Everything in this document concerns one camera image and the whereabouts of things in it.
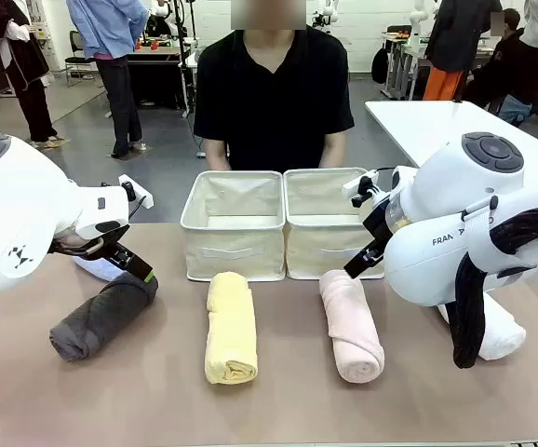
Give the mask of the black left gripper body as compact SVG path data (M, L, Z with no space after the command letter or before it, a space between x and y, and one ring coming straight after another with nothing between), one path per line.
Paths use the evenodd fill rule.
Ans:
M114 240L99 237L92 247L80 256L80 267L89 273L124 273L119 267L130 252Z

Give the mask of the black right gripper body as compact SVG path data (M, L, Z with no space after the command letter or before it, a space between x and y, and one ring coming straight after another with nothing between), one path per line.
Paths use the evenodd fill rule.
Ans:
M368 255L383 255L385 247L393 235L386 222L386 210L389 199L380 201L363 222L364 227L372 235L372 242L365 248Z

